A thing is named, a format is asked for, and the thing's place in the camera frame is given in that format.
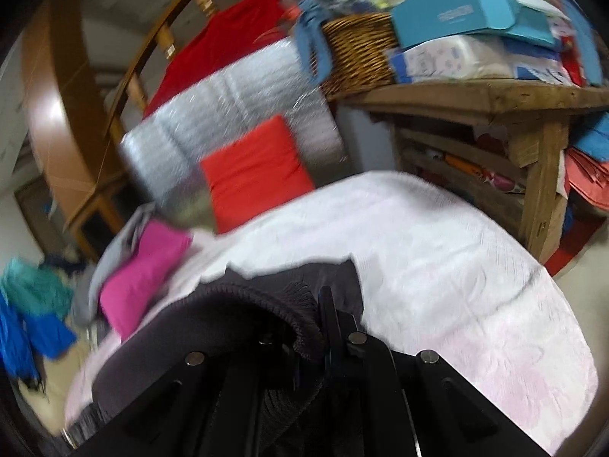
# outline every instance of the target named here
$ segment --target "red cushion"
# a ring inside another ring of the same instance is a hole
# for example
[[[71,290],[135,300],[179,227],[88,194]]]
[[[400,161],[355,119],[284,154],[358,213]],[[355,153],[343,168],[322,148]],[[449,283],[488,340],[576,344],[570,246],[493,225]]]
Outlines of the red cushion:
[[[315,188],[281,115],[202,159],[200,166],[218,233],[230,232]]]
[[[193,84],[282,38],[275,29],[284,10],[279,0],[241,0],[218,12],[167,66],[144,117]]]

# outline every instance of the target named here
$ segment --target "wooden railing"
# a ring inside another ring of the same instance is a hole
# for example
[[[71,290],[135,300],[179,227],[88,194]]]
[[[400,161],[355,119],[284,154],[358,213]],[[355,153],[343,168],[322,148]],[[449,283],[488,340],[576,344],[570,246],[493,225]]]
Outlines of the wooden railing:
[[[139,77],[156,47],[158,46],[163,50],[165,57],[169,61],[171,61],[178,52],[174,36],[171,32],[171,24],[190,1],[191,0],[172,1],[145,37],[144,44],[139,49],[138,54],[119,84],[104,130],[104,136],[110,136],[115,144],[118,144],[125,134],[125,129],[121,122],[121,115],[127,105],[127,101],[131,100],[141,111],[144,111],[148,104],[148,98]],[[194,1],[208,17],[211,17],[217,12],[214,0]]]

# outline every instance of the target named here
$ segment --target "ceiling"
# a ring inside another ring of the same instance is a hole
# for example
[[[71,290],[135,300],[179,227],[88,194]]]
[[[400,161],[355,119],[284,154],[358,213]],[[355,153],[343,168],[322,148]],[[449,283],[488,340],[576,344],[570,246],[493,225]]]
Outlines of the ceiling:
[[[238,0],[215,0],[218,7],[226,8]],[[106,103],[112,102],[112,81],[118,83],[122,71],[142,44],[154,20],[171,0],[81,0],[83,37],[89,61],[104,83]],[[178,45],[186,44],[205,25],[205,16],[194,2],[181,13],[172,25]],[[142,73],[144,87],[151,94],[162,79],[166,61],[156,51]],[[18,39],[0,68],[0,195],[13,189],[16,178],[13,169],[27,134],[25,115],[22,112],[23,86],[21,83],[21,41]],[[128,124],[139,121],[139,113],[128,108],[124,118]],[[32,166],[25,172],[36,174]]]

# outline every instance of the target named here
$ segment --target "handrail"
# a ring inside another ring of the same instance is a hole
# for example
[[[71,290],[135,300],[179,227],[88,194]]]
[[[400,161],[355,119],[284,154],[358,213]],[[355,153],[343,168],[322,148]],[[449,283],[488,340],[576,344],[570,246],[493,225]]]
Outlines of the handrail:
[[[148,62],[156,46],[158,45],[156,42],[156,37],[161,30],[166,30],[167,27],[170,26],[173,21],[175,21],[177,16],[182,12],[182,10],[185,9],[190,1],[191,0],[172,1],[161,17],[156,20],[154,26],[145,37],[144,44],[139,49],[136,59],[127,69],[123,80],[119,84],[112,107],[110,108],[108,123],[103,132],[104,137],[110,135],[115,144],[118,144],[124,135],[124,128],[121,123],[121,114],[123,113],[123,110],[127,105],[127,101],[129,100],[128,92],[131,90],[141,91],[143,93],[143,90],[139,85],[138,76],[144,69],[145,64]]]

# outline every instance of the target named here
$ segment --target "teal cardboard box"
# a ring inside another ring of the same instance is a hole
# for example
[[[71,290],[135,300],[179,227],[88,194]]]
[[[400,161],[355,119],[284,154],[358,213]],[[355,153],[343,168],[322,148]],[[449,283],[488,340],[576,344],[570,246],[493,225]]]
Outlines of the teal cardboard box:
[[[527,6],[527,2],[405,0],[391,10],[391,16],[403,48],[444,36],[478,33],[506,36],[557,49],[560,42],[552,37],[546,15]]]

